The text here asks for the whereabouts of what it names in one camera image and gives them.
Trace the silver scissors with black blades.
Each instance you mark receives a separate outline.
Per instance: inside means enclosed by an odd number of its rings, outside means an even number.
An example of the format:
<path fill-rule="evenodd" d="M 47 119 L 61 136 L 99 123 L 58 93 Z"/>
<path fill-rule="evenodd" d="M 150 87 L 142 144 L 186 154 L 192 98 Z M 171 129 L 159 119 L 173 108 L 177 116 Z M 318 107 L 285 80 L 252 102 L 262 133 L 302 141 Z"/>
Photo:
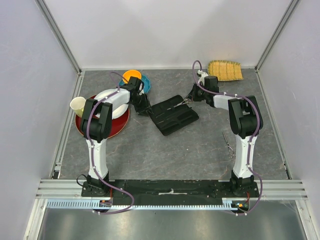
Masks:
<path fill-rule="evenodd" d="M 176 105 L 174 105 L 173 107 L 176 108 L 178 106 L 182 106 L 182 105 L 186 105 L 186 104 L 191 104 L 192 101 L 188 98 L 185 98 L 182 102 L 177 103 Z"/>

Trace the black zipper tool case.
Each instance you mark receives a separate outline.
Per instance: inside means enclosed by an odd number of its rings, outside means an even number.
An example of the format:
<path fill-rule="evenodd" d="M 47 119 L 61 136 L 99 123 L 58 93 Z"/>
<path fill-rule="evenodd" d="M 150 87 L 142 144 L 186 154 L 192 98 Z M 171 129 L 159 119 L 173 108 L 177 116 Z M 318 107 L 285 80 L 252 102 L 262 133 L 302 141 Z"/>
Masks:
<path fill-rule="evenodd" d="M 199 119 L 187 104 L 174 107 L 183 100 L 181 95 L 175 95 L 151 106 L 149 116 L 162 135 L 168 136 Z"/>

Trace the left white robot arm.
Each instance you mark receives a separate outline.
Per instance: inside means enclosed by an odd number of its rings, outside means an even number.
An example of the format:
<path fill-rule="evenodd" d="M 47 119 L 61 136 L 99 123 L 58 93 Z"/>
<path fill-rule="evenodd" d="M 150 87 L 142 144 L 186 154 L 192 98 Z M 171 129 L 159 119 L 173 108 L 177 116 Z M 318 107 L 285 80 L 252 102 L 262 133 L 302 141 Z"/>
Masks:
<path fill-rule="evenodd" d="M 112 129 L 113 111 L 131 104 L 136 113 L 148 116 L 151 105 L 147 94 L 142 93 L 143 87 L 142 80 L 132 76 L 128 83 L 102 91 L 85 102 L 80 127 L 89 150 L 90 169 L 86 182 L 99 197 L 110 191 L 106 142 Z"/>

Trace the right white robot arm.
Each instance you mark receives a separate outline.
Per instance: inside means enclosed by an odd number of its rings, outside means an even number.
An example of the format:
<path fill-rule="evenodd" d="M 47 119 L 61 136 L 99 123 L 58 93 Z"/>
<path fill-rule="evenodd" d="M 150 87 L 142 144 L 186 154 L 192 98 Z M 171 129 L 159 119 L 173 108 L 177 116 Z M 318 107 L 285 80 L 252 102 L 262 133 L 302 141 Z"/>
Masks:
<path fill-rule="evenodd" d="M 254 147 L 263 120 L 254 96 L 239 96 L 219 92 L 218 78 L 198 71 L 195 84 L 187 98 L 205 101 L 213 108 L 228 111 L 230 128 L 236 139 L 235 158 L 227 190 L 235 197 L 258 197 L 259 190 L 253 173 Z"/>

